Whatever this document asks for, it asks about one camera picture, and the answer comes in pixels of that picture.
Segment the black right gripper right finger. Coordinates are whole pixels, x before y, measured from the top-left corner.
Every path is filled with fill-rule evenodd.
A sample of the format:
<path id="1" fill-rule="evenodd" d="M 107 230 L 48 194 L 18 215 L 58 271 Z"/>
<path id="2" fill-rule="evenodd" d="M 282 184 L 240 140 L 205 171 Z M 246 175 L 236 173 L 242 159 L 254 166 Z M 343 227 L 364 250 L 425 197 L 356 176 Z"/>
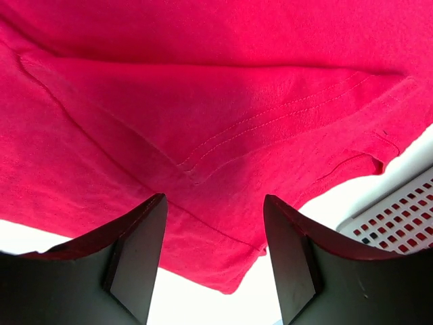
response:
<path id="1" fill-rule="evenodd" d="M 432 323 L 432 249 L 367 246 L 274 195 L 263 211 L 284 324 Z"/>

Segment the crimson red t shirt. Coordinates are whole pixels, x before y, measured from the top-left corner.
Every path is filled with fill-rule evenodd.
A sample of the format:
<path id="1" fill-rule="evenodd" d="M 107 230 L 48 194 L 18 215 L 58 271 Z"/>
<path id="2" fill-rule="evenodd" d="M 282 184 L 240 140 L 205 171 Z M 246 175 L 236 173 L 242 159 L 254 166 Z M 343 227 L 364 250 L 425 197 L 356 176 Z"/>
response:
<path id="1" fill-rule="evenodd" d="M 1 218 L 70 238 L 166 194 L 160 264 L 225 294 L 263 201 L 432 124 L 431 1 L 2 1 Z"/>

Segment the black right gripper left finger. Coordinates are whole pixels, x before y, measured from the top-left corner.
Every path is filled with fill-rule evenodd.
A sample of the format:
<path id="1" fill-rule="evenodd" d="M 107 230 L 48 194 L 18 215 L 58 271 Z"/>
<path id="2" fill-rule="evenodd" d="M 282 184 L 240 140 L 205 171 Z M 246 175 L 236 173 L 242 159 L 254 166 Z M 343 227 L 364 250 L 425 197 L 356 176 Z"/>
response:
<path id="1" fill-rule="evenodd" d="M 145 324 L 166 196 L 45 253 L 1 254 L 2 324 Z"/>

